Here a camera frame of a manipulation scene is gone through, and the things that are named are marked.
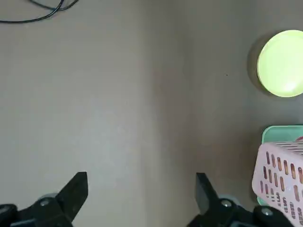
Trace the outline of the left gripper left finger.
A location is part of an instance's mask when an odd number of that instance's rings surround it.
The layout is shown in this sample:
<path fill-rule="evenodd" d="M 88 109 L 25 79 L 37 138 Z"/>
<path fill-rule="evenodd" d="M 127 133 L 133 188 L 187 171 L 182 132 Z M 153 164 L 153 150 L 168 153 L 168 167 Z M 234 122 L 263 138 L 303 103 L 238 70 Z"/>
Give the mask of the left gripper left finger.
<path fill-rule="evenodd" d="M 87 172 L 75 176 L 55 196 L 44 196 L 26 209 L 1 204 L 2 227 L 72 227 L 88 197 Z"/>

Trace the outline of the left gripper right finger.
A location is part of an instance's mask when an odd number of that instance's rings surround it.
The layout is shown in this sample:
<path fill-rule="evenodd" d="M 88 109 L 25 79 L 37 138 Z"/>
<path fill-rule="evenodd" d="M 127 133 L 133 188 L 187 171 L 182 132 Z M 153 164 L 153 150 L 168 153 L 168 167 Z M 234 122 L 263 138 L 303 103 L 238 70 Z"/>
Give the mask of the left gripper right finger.
<path fill-rule="evenodd" d="M 205 173 L 196 173 L 196 203 L 200 213 L 188 227 L 291 227 L 279 210 L 256 206 L 252 212 L 228 198 L 220 198 Z"/>

